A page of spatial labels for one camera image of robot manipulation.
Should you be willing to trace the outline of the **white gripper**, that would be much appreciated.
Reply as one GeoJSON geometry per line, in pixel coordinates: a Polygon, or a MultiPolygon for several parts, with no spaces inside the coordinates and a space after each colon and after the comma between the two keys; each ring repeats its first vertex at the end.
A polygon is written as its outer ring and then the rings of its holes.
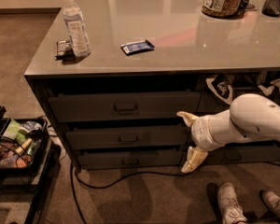
{"type": "Polygon", "coordinates": [[[192,173],[204,162],[207,151],[224,147],[230,142],[230,114],[218,113],[202,117],[185,111],[176,114],[191,128],[191,138],[197,146],[189,147],[187,160],[181,169],[182,173],[192,173]]]}

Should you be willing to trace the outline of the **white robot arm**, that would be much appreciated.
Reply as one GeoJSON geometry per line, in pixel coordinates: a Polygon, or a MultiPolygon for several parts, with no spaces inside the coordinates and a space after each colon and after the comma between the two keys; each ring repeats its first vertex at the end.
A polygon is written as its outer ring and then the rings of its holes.
{"type": "Polygon", "coordinates": [[[190,128],[196,147],[189,147],[182,173],[191,173],[210,151],[230,143],[274,140],[280,142],[280,105],[268,98],[246,93],[236,97],[230,108],[215,115],[176,113],[190,128]]]}

